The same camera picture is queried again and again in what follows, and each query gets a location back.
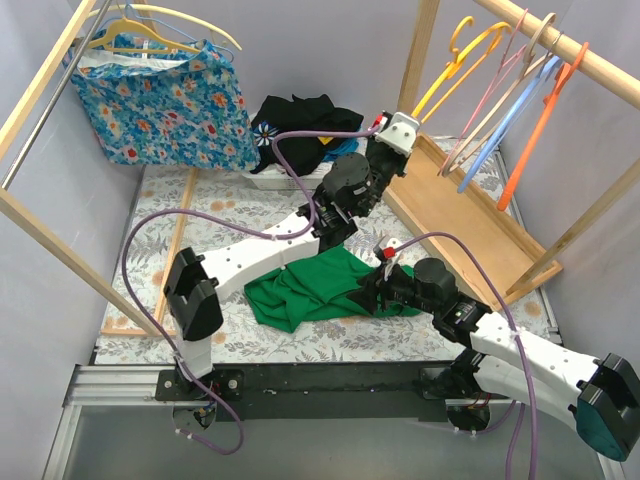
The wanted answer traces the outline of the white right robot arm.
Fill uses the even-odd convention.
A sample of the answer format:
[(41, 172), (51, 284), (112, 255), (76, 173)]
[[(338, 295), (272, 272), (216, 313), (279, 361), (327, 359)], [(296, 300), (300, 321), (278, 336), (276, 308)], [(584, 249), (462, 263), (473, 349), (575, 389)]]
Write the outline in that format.
[(432, 324), (464, 350), (449, 382), (464, 397), (481, 392), (511, 398), (561, 421), (593, 450), (624, 462), (639, 440), (639, 377), (623, 357), (599, 359), (524, 329), (461, 292), (435, 258), (412, 272), (385, 262), (347, 295), (370, 314), (393, 305), (432, 315)]

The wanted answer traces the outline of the bright green t-shirt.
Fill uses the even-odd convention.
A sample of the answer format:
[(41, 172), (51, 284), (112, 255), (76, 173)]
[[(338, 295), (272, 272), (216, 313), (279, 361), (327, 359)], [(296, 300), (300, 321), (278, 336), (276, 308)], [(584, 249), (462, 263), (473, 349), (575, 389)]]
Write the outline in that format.
[(344, 247), (275, 269), (244, 286), (244, 293), (260, 324), (292, 333), (304, 322), (345, 317), (413, 317), (417, 309), (391, 305), (368, 313), (347, 294), (374, 268)]

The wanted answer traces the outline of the light blue hanger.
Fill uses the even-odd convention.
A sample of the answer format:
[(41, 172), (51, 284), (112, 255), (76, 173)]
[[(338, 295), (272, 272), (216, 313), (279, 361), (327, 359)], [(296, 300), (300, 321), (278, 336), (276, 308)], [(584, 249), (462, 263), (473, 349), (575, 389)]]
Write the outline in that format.
[(561, 59), (558, 56), (553, 56), (551, 51), (548, 51), (547, 54), (542, 57), (542, 66), (538, 69), (536, 76), (522, 91), (518, 99), (510, 107), (509, 111), (505, 114), (503, 119), (497, 125), (495, 131), (483, 146), (482, 151), (476, 157), (464, 179), (458, 186), (458, 194), (462, 194), (466, 190), (480, 167), (502, 141), (508, 130), (515, 124), (522, 111), (537, 95), (540, 85), (549, 79), (550, 75), (560, 66), (560, 63)]

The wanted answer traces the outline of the black t-shirt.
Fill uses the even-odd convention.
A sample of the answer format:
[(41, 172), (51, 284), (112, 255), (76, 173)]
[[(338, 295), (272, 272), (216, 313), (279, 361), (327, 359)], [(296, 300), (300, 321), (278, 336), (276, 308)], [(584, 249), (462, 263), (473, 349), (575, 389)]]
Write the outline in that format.
[[(337, 107), (328, 95), (287, 100), (269, 95), (251, 120), (254, 142), (260, 162), (251, 172), (258, 174), (278, 163), (272, 143), (281, 133), (297, 131), (357, 132), (364, 116), (353, 110)], [(332, 151), (340, 150), (349, 141), (327, 136), (286, 138), (278, 142), (285, 160), (298, 176), (312, 173)]]

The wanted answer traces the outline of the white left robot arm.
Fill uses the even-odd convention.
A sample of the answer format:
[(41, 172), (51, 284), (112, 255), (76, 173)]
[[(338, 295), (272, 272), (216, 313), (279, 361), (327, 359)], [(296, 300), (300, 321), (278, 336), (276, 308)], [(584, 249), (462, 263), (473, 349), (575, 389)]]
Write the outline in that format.
[(164, 295), (177, 327), (178, 387), (193, 400), (213, 386), (212, 335), (222, 326), (220, 303), (251, 281), (342, 244), (357, 231), (395, 176), (404, 176), (416, 136), (378, 134), (365, 154), (336, 160), (310, 202), (269, 229), (218, 250), (181, 250)]

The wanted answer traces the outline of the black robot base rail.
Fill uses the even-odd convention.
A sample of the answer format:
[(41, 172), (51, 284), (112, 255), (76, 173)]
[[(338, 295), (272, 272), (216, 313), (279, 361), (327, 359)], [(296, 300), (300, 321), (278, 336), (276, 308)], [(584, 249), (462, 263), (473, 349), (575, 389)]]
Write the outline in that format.
[(408, 418), (483, 430), (492, 414), (446, 361), (219, 364), (202, 383), (243, 420)]

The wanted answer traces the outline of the blue t-shirt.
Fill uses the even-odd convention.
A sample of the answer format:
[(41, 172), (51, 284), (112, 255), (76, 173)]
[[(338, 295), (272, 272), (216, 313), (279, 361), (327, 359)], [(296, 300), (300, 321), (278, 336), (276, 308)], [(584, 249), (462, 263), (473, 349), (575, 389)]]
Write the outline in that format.
[(341, 155), (355, 152), (359, 148), (358, 138), (334, 139), (324, 149), (326, 158), (336, 158)]

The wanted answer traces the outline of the orange plastic hanger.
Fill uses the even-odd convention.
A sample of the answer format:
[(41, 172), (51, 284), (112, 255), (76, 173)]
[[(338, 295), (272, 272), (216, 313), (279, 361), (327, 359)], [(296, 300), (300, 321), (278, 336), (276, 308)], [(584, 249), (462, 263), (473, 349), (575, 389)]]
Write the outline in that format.
[(547, 122), (549, 120), (549, 118), (551, 117), (551, 114), (557, 104), (558, 98), (560, 96), (560, 93), (562, 91), (562, 89), (564, 88), (566, 82), (569, 80), (569, 78), (573, 75), (573, 73), (577, 70), (577, 68), (580, 66), (580, 63), (582, 62), (587, 50), (589, 48), (589, 43), (588, 42), (584, 42), (579, 50), (579, 53), (577, 54), (576, 59), (574, 60), (574, 62), (569, 65), (568, 63), (564, 63), (558, 73), (555, 76), (555, 85), (553, 87), (553, 89), (551, 90), (551, 92), (544, 98), (543, 102), (544, 102), (544, 109), (535, 125), (535, 128), (533, 130), (533, 132), (531, 133), (527, 144), (525, 145), (521, 156), (514, 168), (514, 170), (512, 171), (506, 186), (503, 189), (503, 193), (497, 203), (497, 209), (499, 211), (505, 211), (506, 208), (509, 206), (509, 203), (511, 202), (511, 199), (513, 197), (513, 194), (517, 188), (517, 185), (520, 181), (521, 175), (526, 167), (526, 164), (528, 162), (528, 160), (530, 159), (536, 144), (538, 143), (542, 133), (544, 132), (544, 129), (547, 125)]

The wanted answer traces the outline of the beige wooden hanger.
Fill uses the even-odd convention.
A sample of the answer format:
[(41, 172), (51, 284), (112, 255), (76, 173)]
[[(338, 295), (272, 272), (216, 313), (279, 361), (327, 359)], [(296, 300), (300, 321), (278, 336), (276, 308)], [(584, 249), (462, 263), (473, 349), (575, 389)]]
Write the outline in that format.
[[(522, 25), (520, 27), (519, 32), (522, 30), (524, 25), (525, 18), (523, 19)], [(542, 57), (536, 57), (534, 52), (535, 44), (537, 40), (534, 37), (531, 37), (525, 47), (523, 55), (516, 61), (514, 68), (518, 65), (521, 66), (518, 75), (514, 78), (511, 84), (507, 87), (507, 89), (502, 93), (500, 98), (491, 106), (489, 110), (486, 107), (489, 104), (489, 101), (494, 96), (498, 88), (504, 83), (504, 81), (509, 77), (510, 73), (505, 77), (504, 81), (497, 87), (497, 89), (493, 92), (487, 103), (484, 105), (482, 111), (476, 117), (473, 125), (470, 127), (469, 131), (465, 134), (466, 137), (461, 142), (460, 147), (455, 152), (455, 160), (452, 164), (451, 170), (448, 171), (446, 176), (440, 174), (441, 168), (438, 171), (438, 176), (448, 177), (453, 171), (458, 169), (466, 160), (467, 157), (460, 159), (460, 156), (466, 151), (469, 143), (480, 134), (487, 125), (496, 117), (498, 112), (502, 109), (503, 105), (507, 101), (507, 99), (516, 91), (516, 88), (519, 87), (534, 71), (536, 68), (542, 66)]]

